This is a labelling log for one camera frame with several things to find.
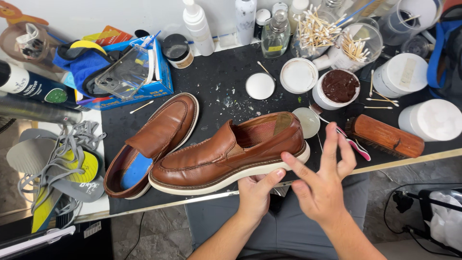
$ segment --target cardboard box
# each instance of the cardboard box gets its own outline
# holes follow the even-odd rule
[[[129,44],[134,45],[141,45],[140,43],[146,42],[145,37],[138,38],[130,41],[126,41],[123,43],[116,43],[108,46],[104,46],[103,49],[105,51],[112,51],[112,50],[124,50]],[[146,84],[142,86],[138,92],[134,95],[133,99],[130,100],[122,100],[114,95],[111,95],[106,98],[88,98],[84,100],[77,101],[78,105],[88,107],[91,109],[104,111],[111,108],[134,104],[138,102],[142,102],[145,100],[150,100],[166,95],[173,94],[173,86],[172,86],[172,78],[170,74],[169,62],[167,59],[162,55],[162,50],[160,48],[160,43],[155,39],[147,49],[153,48],[155,49],[156,53],[156,78],[159,81]]]

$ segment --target forearm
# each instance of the forearm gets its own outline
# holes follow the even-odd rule
[[[341,260],[386,260],[359,229],[345,210],[343,217],[331,224],[321,224]]]
[[[199,246],[188,260],[235,260],[259,223],[249,221],[237,212]]]

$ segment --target black work mat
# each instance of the black work mat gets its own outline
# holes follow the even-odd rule
[[[194,62],[188,68],[171,68],[175,94],[188,92],[193,94],[200,103],[200,113],[196,127],[191,137],[181,148],[202,142],[212,137],[217,129],[228,119],[232,119],[234,124],[240,124],[260,114],[263,115],[279,111],[292,112],[299,107],[308,107],[309,100],[312,100],[311,91],[304,94],[289,93],[282,87],[279,80],[280,69],[284,63],[292,58],[293,55],[288,50],[283,56],[265,59],[261,54],[260,44],[257,43],[223,50],[207,57],[195,57]],[[252,99],[245,91],[245,81],[248,76],[256,71],[263,71],[257,64],[257,61],[260,61],[277,80],[274,94],[266,100]],[[376,64],[373,65],[373,68],[378,68],[378,66],[385,62],[386,60],[379,58]],[[320,71],[319,76],[327,71],[328,70]],[[383,102],[366,100],[366,98],[369,97],[369,88],[369,82],[361,81],[361,92],[358,99],[368,106],[383,106]],[[154,99],[152,104],[142,108],[134,114],[130,114],[130,111],[144,105],[146,102],[126,105],[101,112],[103,131],[107,133],[104,139],[104,159],[106,167],[110,165],[122,148],[125,140],[135,135],[146,123],[148,118],[171,97],[173,97],[173,95]],[[417,93],[399,98],[400,107],[393,107],[393,110],[366,109],[364,114],[398,128],[398,116],[402,109],[432,98],[433,97],[426,88]],[[345,110],[345,108],[335,111],[324,110],[321,116],[328,121],[336,121],[337,124],[344,129],[345,122],[347,121]],[[319,131],[321,142],[325,139],[325,125],[326,124],[321,123],[321,130]],[[306,166],[317,171],[321,158],[319,140],[317,136],[314,136],[306,141],[311,149],[310,159],[306,162]],[[358,162],[356,168],[399,160],[397,157],[373,149],[372,147],[364,147],[368,150],[372,160],[366,161],[355,152]],[[450,142],[426,142],[423,155],[460,147],[462,147],[462,136]],[[282,181],[296,179],[298,179],[298,177],[294,173],[288,172]],[[213,194],[235,190],[237,190],[237,183]],[[150,188],[145,195],[133,200],[109,198],[109,213],[116,214],[128,210],[183,201],[201,196],[204,195],[187,197],[171,195]]]

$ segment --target person's lap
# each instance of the person's lap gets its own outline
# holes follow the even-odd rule
[[[347,176],[343,182],[346,209],[362,229],[367,207],[369,174]],[[236,213],[239,196],[186,205],[193,249],[197,249]],[[290,189],[280,212],[268,212],[252,233],[239,256],[261,252],[282,252],[311,259],[337,259],[337,253],[321,227],[300,209]]]

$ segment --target brown leather loafer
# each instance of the brown leather loafer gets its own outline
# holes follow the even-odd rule
[[[153,164],[187,141],[198,116],[199,103],[189,93],[176,95],[157,109],[112,161],[104,178],[106,193],[126,199],[146,193]]]
[[[149,174],[151,185],[177,195],[217,191],[251,175],[290,170],[283,151],[305,163],[310,148],[298,118],[290,112],[260,116],[239,125],[228,120],[215,135],[160,159]]]

